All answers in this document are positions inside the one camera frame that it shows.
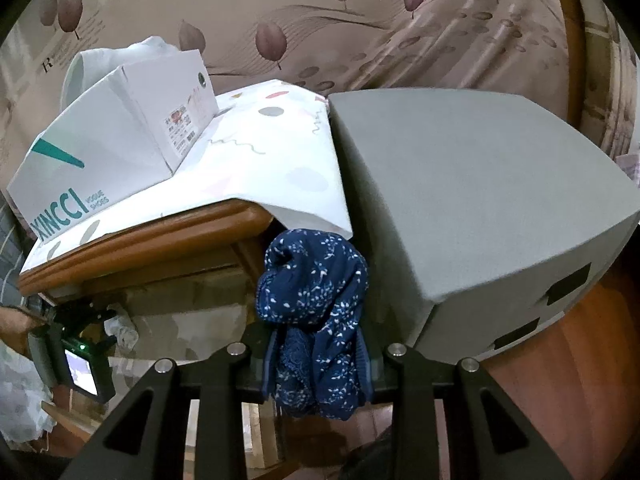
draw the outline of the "wooden table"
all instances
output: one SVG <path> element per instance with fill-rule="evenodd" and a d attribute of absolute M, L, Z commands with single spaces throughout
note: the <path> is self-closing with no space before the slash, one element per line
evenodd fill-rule
<path fill-rule="evenodd" d="M 482 363 L 575 480 L 611 480 L 640 449 L 640 289 L 624 256 L 558 323 Z"/>
<path fill-rule="evenodd" d="M 261 206 L 226 200 L 93 240 L 22 273 L 18 286 L 64 301 L 234 266 L 255 283 L 278 227 Z"/>

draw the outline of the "blue floral fabric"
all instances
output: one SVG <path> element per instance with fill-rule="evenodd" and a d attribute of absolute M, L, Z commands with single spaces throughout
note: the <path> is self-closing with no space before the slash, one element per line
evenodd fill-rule
<path fill-rule="evenodd" d="M 367 264 L 340 235 L 295 229 L 264 257 L 256 311 L 286 325 L 278 350 L 275 400 L 293 416 L 347 420 L 364 402 L 355 336 L 367 290 Z"/>

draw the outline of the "white plastic bag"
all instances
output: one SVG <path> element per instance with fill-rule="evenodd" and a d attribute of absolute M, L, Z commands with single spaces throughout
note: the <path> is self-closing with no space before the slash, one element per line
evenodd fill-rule
<path fill-rule="evenodd" d="M 118 315 L 104 322 L 104 333 L 114 335 L 118 339 L 118 348 L 125 353 L 131 352 L 139 339 L 136 330 L 127 311 L 117 303 L 110 304 L 109 308 L 115 310 Z"/>
<path fill-rule="evenodd" d="M 50 432 L 55 421 L 42 409 L 51 401 L 33 362 L 0 340 L 0 431 L 7 440 L 27 442 Z"/>
<path fill-rule="evenodd" d="M 92 48 L 78 52 L 66 70 L 60 92 L 60 112 L 112 70 L 133 63 L 180 52 L 162 38 L 151 36 L 126 48 Z"/>

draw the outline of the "plastic bag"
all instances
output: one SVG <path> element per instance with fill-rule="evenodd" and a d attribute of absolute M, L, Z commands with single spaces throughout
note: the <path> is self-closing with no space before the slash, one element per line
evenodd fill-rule
<path fill-rule="evenodd" d="M 129 314 L 119 304 L 110 304 L 109 308 L 115 310 L 118 315 L 104 322 L 104 333 L 114 335 L 118 339 L 118 348 L 124 353 L 129 353 L 138 342 L 140 336 Z"/>
<path fill-rule="evenodd" d="M 0 340 L 0 431 L 7 440 L 27 442 L 50 432 L 55 421 L 42 409 L 53 394 L 33 362 Z"/>

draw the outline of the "white cloth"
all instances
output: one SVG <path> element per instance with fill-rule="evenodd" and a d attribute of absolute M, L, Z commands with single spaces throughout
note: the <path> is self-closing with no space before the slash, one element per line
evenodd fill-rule
<path fill-rule="evenodd" d="M 66 70 L 60 94 L 60 112 L 68 107 L 89 87 L 120 65 L 180 52 L 158 36 L 134 43 L 127 48 L 93 48 L 78 52 Z"/>

